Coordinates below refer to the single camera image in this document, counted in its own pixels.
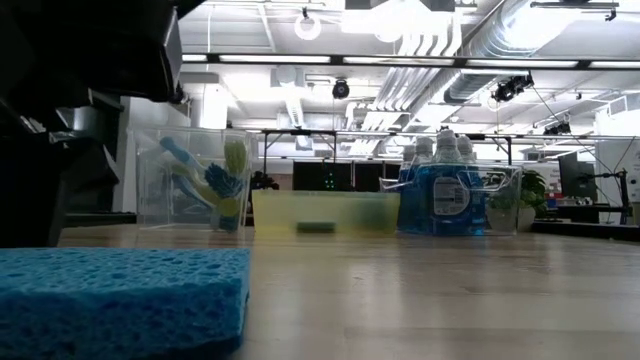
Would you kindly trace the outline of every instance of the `bottle label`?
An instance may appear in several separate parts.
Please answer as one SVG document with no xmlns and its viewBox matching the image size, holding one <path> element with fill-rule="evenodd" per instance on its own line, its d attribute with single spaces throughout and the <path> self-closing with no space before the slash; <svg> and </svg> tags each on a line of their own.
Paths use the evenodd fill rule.
<svg viewBox="0 0 640 360">
<path fill-rule="evenodd" d="M 433 199 L 436 215 L 458 215 L 469 205 L 469 190 L 456 178 L 439 177 L 433 183 Z"/>
</svg>

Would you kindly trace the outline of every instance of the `translucent yellow container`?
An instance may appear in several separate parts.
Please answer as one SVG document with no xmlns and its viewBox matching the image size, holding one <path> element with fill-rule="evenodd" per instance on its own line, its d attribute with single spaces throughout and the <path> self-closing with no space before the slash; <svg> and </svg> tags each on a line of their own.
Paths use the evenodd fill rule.
<svg viewBox="0 0 640 360">
<path fill-rule="evenodd" d="M 394 234 L 400 195 L 253 190 L 256 233 Z"/>
</svg>

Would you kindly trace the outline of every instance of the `security camera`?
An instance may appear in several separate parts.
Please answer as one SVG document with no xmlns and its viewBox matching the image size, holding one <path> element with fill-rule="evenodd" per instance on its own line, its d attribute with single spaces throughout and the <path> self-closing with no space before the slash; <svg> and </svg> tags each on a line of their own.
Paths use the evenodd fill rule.
<svg viewBox="0 0 640 360">
<path fill-rule="evenodd" d="M 349 85 L 347 85 L 347 80 L 336 80 L 332 94 L 334 99 L 342 100 L 347 98 L 349 96 Z"/>
</svg>

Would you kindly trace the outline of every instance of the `blue brush head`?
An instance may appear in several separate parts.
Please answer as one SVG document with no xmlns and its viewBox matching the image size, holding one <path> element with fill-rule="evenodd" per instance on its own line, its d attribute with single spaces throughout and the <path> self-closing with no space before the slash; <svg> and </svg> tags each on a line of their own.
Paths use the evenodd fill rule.
<svg viewBox="0 0 640 360">
<path fill-rule="evenodd" d="M 204 179 L 221 198 L 234 197 L 242 190 L 242 180 L 230 175 L 222 167 L 211 164 L 204 172 Z"/>
</svg>

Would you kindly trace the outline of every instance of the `potted plant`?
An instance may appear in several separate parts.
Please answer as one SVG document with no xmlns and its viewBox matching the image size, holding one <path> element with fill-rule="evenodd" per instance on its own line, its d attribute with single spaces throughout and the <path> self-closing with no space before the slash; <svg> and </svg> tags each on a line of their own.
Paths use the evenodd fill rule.
<svg viewBox="0 0 640 360">
<path fill-rule="evenodd" d="M 544 215 L 546 185 L 542 175 L 535 170 L 525 170 L 520 184 L 519 198 L 517 187 L 508 187 L 489 198 L 487 218 L 493 230 L 511 232 L 516 228 L 517 218 L 518 231 L 529 231 L 536 216 Z"/>
</svg>

